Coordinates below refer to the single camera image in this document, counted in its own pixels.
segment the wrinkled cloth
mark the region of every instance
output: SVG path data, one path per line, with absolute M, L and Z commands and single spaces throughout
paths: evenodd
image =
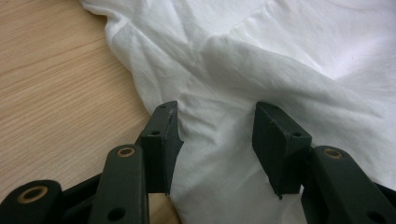
M 255 104 L 281 107 L 396 189 L 395 1 L 82 0 L 148 112 L 178 100 L 171 198 L 183 223 L 305 223 L 251 146 Z

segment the screw hole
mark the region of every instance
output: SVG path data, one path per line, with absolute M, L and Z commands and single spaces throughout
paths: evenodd
M 330 158 L 340 160 L 343 158 L 343 154 L 337 150 L 331 149 L 331 148 L 326 148 L 323 150 L 324 154 Z
M 377 212 L 367 212 L 367 217 L 376 223 L 387 223 L 385 218 Z
M 292 133 L 291 135 L 293 135 L 294 137 L 301 137 L 302 136 L 300 133 Z
M 49 188 L 46 186 L 35 186 L 27 189 L 18 197 L 18 203 L 32 203 L 47 194 Z
M 111 212 L 108 213 L 107 219 L 110 221 L 118 221 L 125 216 L 125 209 L 123 208 L 115 208 Z
M 117 151 L 118 157 L 130 157 L 134 155 L 134 148 L 132 147 L 125 147 Z

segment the white cloth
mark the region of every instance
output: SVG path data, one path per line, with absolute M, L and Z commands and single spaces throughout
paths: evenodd
M 396 2 L 82 0 L 149 112 L 178 100 L 171 197 L 183 223 L 305 223 L 251 147 L 255 103 L 396 189 Z

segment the wood grain surface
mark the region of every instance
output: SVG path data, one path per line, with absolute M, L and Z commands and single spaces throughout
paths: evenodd
M 100 173 L 149 119 L 109 51 L 106 18 L 75 0 L 0 1 L 0 200 L 37 179 L 68 189 Z M 179 223 L 151 194 L 150 223 Z

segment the black plastic part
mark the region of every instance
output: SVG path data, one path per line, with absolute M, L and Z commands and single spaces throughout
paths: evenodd
M 312 137 L 283 110 L 258 102 L 252 145 L 276 195 L 300 192 Z
M 183 142 L 177 131 L 177 101 L 157 106 L 136 143 L 145 150 L 148 193 L 170 193 Z
M 143 154 L 138 145 L 119 146 L 108 153 L 88 223 L 149 223 Z
M 62 224 L 83 224 L 88 222 L 93 197 L 101 175 L 96 175 L 64 191 L 64 215 Z
M 316 147 L 309 165 L 321 192 L 319 197 L 323 197 L 329 211 L 318 217 L 314 214 L 321 213 L 323 205 L 311 206 L 303 200 L 309 224 L 396 223 L 396 211 L 391 203 L 345 151 L 336 147 Z M 310 194 L 305 195 L 305 200 L 318 205 L 320 200 L 318 195 L 311 193 L 312 189 L 306 188 Z
M 380 184 L 375 184 L 376 187 L 381 190 L 385 197 L 387 197 L 388 201 L 392 204 L 392 206 L 396 209 L 396 191 L 393 189 L 388 189 Z
M 0 223 L 59 223 L 62 212 L 61 186 L 52 180 L 38 180 L 8 194 L 0 205 Z

